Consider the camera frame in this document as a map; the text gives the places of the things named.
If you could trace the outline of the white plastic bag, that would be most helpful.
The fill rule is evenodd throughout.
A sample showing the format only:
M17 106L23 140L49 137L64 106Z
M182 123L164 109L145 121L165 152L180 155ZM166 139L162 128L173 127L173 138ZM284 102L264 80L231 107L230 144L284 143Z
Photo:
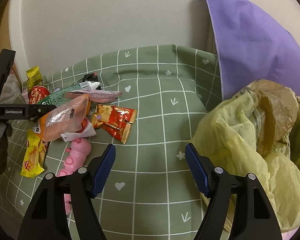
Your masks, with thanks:
M21 92L20 82L13 70L15 51L0 52L0 103L12 103Z

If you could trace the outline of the pink pig toy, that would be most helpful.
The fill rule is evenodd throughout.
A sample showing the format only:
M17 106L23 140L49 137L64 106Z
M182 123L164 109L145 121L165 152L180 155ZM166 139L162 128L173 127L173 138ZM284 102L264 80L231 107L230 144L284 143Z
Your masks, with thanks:
M68 156L63 163L63 168L57 174L58 177L71 175L82 167L91 152L91 144L85 138L78 138L71 142L66 152Z

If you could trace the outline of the green white milk carton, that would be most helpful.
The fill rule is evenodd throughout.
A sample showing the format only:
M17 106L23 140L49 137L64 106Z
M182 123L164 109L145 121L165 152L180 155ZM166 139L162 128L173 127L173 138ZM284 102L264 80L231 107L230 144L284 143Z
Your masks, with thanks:
M73 90L96 90L98 87L100 87L101 83L97 81L84 81L81 83L77 83L75 85L72 85L70 87L63 88L57 92L54 92L47 97L40 100L37 104L38 105L55 105L60 106L68 101L70 101L70 98L66 97L66 94L68 92L71 92Z

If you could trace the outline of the pink wrapper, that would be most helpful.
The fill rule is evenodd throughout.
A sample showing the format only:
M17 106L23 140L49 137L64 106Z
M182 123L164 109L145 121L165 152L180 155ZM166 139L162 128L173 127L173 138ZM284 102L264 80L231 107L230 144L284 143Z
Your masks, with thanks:
M69 99L77 98L81 95L87 95L89 100L95 103L111 103L119 98L123 93L112 90L73 90L67 92L65 97Z

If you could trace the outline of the green grid bed sheet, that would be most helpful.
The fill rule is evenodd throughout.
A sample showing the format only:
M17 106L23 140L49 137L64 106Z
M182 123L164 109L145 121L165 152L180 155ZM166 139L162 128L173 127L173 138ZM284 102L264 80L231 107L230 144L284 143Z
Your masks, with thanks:
M185 146L221 100L217 55L166 45L91 57L47 75L53 92L96 73L122 94L115 106L137 110L125 144L104 129L91 137L90 157L108 144L116 159L92 203L107 239L193 239L206 206L185 160Z

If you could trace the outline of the black wrapper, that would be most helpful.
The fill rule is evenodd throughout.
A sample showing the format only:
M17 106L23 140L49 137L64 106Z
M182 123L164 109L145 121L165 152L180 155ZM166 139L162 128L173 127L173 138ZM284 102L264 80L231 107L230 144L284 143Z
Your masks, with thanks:
M85 76L83 76L79 81L77 81L78 83L82 83L82 82L98 82L98 75L97 73L90 73L90 74L85 74Z

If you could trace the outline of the red paper cup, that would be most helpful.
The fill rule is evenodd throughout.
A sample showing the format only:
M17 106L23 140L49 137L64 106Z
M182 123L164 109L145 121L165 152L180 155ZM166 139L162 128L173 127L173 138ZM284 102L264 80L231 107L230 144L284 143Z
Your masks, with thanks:
M41 85L34 86L30 92L29 104L34 105L38 103L40 100L46 98L48 95L50 95L50 92L44 86Z

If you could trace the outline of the red snack packet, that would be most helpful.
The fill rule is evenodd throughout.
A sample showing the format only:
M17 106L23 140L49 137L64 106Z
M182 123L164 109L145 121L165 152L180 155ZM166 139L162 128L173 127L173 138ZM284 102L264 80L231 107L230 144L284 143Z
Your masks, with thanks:
M91 124L95 129L102 128L114 139L125 144L130 135L138 110L111 106L97 105L91 117Z

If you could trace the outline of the yellow chips packet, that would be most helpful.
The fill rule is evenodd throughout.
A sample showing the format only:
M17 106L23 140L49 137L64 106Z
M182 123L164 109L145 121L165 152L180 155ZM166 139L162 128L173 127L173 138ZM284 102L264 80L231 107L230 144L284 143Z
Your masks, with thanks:
M20 175L33 178L44 172L44 161L49 144L40 139L32 129L28 130L26 152Z

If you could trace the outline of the small yellow snack packet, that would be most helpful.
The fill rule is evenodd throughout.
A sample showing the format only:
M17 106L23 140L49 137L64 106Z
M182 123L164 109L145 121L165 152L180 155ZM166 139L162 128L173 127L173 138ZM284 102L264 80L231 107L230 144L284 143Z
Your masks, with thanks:
M26 71L27 91L30 94L34 86L43 84L43 78L39 66L34 66Z

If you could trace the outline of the orange snack bag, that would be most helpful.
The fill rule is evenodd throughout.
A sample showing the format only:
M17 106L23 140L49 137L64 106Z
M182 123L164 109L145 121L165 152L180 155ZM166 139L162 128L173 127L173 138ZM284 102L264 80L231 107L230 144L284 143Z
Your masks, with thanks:
M82 129L89 108L89 96L78 96L39 118L32 131L44 142L57 140L64 133L78 132Z

